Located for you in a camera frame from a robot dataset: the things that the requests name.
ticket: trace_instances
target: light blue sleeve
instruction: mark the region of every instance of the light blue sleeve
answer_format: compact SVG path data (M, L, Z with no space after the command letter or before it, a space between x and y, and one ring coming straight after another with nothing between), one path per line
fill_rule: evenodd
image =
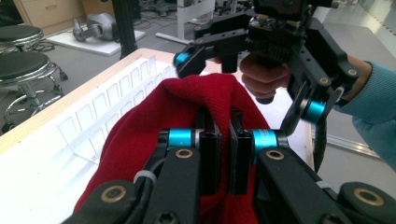
M369 63L373 72L363 90L334 109L353 117L364 141L396 172L396 71Z

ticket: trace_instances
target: blue ring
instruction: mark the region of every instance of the blue ring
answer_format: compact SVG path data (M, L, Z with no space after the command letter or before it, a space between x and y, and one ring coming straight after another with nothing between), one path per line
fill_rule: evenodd
M305 113L304 120L316 124L323 114L326 103L312 101Z
M254 164L256 164L257 154L268 147L278 147L275 132L268 129L253 129L254 139Z
M181 63L186 62L186 60L190 57L189 53L179 53L175 58L175 66L178 66Z
M191 129L169 130L169 147L191 147Z

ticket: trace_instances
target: black pad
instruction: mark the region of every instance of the black pad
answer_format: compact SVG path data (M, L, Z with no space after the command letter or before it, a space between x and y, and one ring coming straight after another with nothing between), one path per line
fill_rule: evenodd
M50 58L38 52L14 52L0 55L0 79L12 79L36 72Z
M11 25L0 27L0 42L16 41L41 33L41 29L27 25Z

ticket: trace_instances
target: red sweater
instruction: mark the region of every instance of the red sweater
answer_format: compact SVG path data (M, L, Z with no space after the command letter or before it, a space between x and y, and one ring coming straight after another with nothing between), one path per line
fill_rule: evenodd
M245 129L266 129L268 124L245 88L232 75L213 74L166 79L140 105L125 114L105 142L98 170L76 205L78 210L99 185L133 180L157 145L159 131L194 128L196 110L206 106L219 126L221 167L219 191L201 197L201 223L257 223L251 206L255 169L250 172L247 195L228 195L230 107L243 111Z

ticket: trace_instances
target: human arm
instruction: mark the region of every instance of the human arm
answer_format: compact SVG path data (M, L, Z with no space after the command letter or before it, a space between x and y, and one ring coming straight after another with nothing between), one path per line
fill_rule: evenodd
M393 170L396 171L396 72L377 63L367 63L348 56L361 75L351 92L344 95L342 105L334 109L353 117L353 124L362 138ZM268 69L249 55L240 64L242 81L258 98L268 98L276 89L287 87L290 70L284 64Z

